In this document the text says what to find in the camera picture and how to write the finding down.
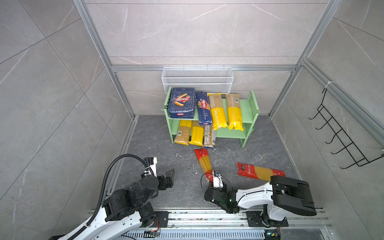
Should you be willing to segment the red spaghetti bag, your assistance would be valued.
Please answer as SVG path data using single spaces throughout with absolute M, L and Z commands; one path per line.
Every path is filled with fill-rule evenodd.
M 210 181 L 213 182 L 213 168 L 211 165 L 210 157 L 208 154 L 208 150 L 204 148 L 200 149 L 194 149 L 194 152 L 198 158 L 198 161 L 200 163 L 200 166 L 205 174 L 205 177 Z
M 237 167 L 239 176 L 258 179 L 267 182 L 270 182 L 271 177 L 273 176 L 286 176 L 284 171 L 263 168 L 249 164 L 237 163 Z

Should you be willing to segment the large yellow spaghetti bag front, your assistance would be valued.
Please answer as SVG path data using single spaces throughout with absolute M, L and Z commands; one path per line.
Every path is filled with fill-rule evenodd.
M 204 126 L 200 126 L 199 121 L 192 121 L 189 144 L 202 147 L 204 142 L 204 133 Z

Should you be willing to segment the clear white-label spaghetti bag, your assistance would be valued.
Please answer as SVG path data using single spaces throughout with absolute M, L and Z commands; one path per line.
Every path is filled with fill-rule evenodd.
M 216 132 L 210 125 L 204 126 L 204 142 L 203 147 L 206 149 L 214 149 L 216 146 Z

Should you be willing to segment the blue Barilla spaghetti box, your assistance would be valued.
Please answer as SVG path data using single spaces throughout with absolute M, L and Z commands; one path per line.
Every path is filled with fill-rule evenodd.
M 212 125 L 211 107 L 206 92 L 196 92 L 197 110 L 199 116 L 199 125 Z

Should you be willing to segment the blue Barilla rigatoni box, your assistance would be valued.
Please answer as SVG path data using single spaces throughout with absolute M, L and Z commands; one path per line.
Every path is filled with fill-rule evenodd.
M 193 119 L 196 109 L 194 88 L 173 88 L 167 112 L 171 119 Z

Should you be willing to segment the yellow spaghetti bag with lettering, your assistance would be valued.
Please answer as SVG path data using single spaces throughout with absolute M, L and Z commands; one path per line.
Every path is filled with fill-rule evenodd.
M 213 130 L 216 131 L 218 129 L 227 128 L 228 124 L 221 94 L 208 94 L 208 98 L 213 119 Z

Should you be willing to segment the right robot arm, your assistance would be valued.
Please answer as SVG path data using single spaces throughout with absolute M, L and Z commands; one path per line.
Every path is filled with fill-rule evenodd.
M 256 188 L 230 191 L 220 177 L 214 177 L 204 198 L 228 214 L 262 206 L 260 217 L 265 224 L 282 222 L 289 213 L 306 217 L 317 215 L 309 184 L 281 176 L 272 176 L 269 182 Z

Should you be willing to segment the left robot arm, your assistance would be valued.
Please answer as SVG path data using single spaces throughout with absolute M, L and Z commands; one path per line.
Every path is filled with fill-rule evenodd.
M 95 215 L 66 235 L 53 236 L 52 240 L 113 240 L 140 227 L 156 224 L 160 227 L 157 213 L 150 200 L 159 191 L 171 188 L 175 170 L 155 177 L 147 175 L 125 189 L 119 189 L 104 200 Z

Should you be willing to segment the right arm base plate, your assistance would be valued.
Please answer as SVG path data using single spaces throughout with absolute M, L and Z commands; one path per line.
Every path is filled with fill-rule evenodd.
M 249 227 L 279 228 L 289 226 L 286 218 L 282 221 L 272 220 L 263 211 L 246 211 L 246 219 Z

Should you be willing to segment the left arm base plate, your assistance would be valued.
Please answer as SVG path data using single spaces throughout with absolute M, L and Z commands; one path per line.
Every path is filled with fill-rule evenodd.
M 166 228 L 169 222 L 169 212 L 156 211 L 153 213 L 145 213 L 142 216 L 142 228 Z

